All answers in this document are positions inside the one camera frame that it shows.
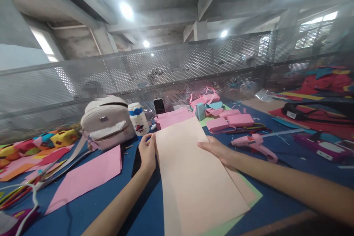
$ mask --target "smartphone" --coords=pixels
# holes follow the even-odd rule
[[[154,100],[154,106],[155,106],[155,111],[156,111],[157,115],[163,114],[166,112],[162,99]]]

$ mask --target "pink glue gun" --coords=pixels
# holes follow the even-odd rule
[[[248,146],[255,149],[265,155],[269,162],[277,163],[278,157],[265,146],[262,145],[263,138],[259,134],[253,134],[252,136],[243,136],[237,138],[231,142],[233,146]]]

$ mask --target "pipe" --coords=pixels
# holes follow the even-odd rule
[[[102,55],[101,49],[100,49],[99,46],[98,46],[98,43],[97,43],[97,40],[96,40],[96,38],[95,38],[95,35],[93,34],[93,31],[92,31],[90,28],[89,28],[89,30],[90,30],[90,32],[91,32],[91,35],[92,35],[93,40],[95,41],[95,44],[96,44],[98,53],[99,53],[100,55]]]
[[[75,29],[75,28],[88,28],[88,29],[90,30],[91,35],[92,35],[92,38],[93,38],[93,40],[94,40],[94,42],[95,42],[95,44],[96,44],[98,53],[99,53],[100,55],[102,55],[102,52],[101,52],[101,49],[100,49],[99,46],[98,46],[96,37],[95,37],[95,35],[93,34],[93,31],[92,31],[89,27],[87,27],[87,26],[85,26],[85,25],[75,25],[75,26],[65,26],[65,27],[53,27],[49,22],[47,22],[47,25],[48,25],[48,27],[50,27],[52,30],[68,30],[68,29]]]

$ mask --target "green paper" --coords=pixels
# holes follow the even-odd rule
[[[242,174],[240,174],[240,175],[241,175],[241,178],[248,185],[248,187],[251,188],[251,190],[257,196],[257,199],[253,200],[252,202],[250,202],[248,204],[249,207],[252,208],[262,198],[263,195]],[[239,217],[237,217],[237,218],[235,218],[233,220],[230,220],[229,222],[227,222],[227,223],[225,223],[223,225],[220,225],[218,227],[215,227],[215,228],[209,230],[208,232],[203,234],[203,236],[224,236],[224,235],[226,235],[226,233],[228,233],[243,218],[244,215],[245,214],[243,214],[243,215],[241,215],[241,216],[239,216]]]
[[[226,105],[223,105],[222,108],[223,108],[224,110],[231,110],[231,108],[229,108],[229,107],[226,106]],[[213,118],[213,117],[206,117],[205,119],[201,120],[199,123],[200,123],[200,125],[201,125],[202,127],[205,127],[205,126],[207,126],[207,122],[208,122],[208,121],[214,120],[214,119],[215,119],[215,118]]]

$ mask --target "blue table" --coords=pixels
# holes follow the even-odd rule
[[[247,109],[247,113],[250,113],[253,118],[259,119],[256,120],[256,122],[266,124],[266,126],[271,128],[274,132],[287,130],[283,125],[273,121],[271,116],[249,107],[245,108]],[[209,134],[206,127],[204,127],[204,131],[206,134]],[[216,135],[216,138],[227,145],[234,137],[239,136],[243,135],[232,136],[222,134]],[[282,137],[289,145],[284,143],[281,138],[274,136],[265,138],[264,146],[268,147],[277,154],[280,159],[284,160],[295,169],[335,181],[352,189],[354,188],[353,170],[339,169],[337,167],[338,164],[331,163],[296,144],[291,135],[283,135]],[[66,204],[53,213],[40,217],[24,235],[80,235],[131,179],[134,156],[139,143],[137,139],[132,142],[134,146],[127,151],[129,154],[123,157],[123,170],[120,175]],[[94,152],[79,165],[99,156],[100,153],[100,151]],[[66,154],[64,158],[68,158],[70,154],[71,153]],[[254,154],[254,156],[263,158],[258,154]],[[298,201],[264,185],[254,178],[250,176],[245,177],[263,194],[263,198],[227,235],[240,235],[308,209]],[[20,183],[22,180],[23,176],[11,182],[0,183],[0,187]],[[40,211],[46,211],[61,181],[62,179],[38,193]],[[32,201],[30,198],[27,198],[19,206],[8,210],[7,213],[13,214],[19,210],[31,207]],[[158,169],[154,172],[119,235],[144,235],[146,233],[156,236],[164,235],[162,184]]]

